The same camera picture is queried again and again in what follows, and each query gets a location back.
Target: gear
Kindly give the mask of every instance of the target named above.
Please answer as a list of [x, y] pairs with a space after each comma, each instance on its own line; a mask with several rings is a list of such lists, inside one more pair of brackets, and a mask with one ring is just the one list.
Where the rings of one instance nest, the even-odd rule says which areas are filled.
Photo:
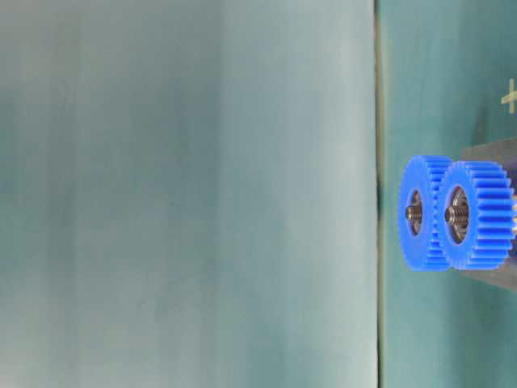
[[514, 189], [496, 162], [454, 162], [438, 197], [443, 254], [456, 269], [495, 269], [515, 237]]
[[450, 267], [436, 231], [436, 201], [443, 174], [451, 163], [445, 156], [418, 155], [404, 171], [398, 231], [406, 263], [414, 271], [445, 271]]

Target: white cross mark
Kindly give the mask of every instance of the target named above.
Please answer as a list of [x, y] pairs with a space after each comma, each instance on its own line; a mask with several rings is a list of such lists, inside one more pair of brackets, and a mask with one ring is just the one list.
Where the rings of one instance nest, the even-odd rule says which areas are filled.
[[515, 81], [513, 78], [510, 79], [510, 92], [501, 98], [501, 103], [510, 104], [510, 114], [515, 113], [515, 101], [517, 100], [517, 91], [515, 91]]

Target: teal wall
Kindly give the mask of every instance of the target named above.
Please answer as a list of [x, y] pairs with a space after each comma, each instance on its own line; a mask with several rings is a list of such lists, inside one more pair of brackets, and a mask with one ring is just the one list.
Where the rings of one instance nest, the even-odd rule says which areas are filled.
[[517, 3], [380, 0], [381, 386], [517, 381], [517, 294], [458, 272], [411, 272], [398, 245], [398, 184], [414, 154], [515, 136], [500, 104], [517, 78]]
[[0, 386], [376, 385], [373, 9], [7, 0]]

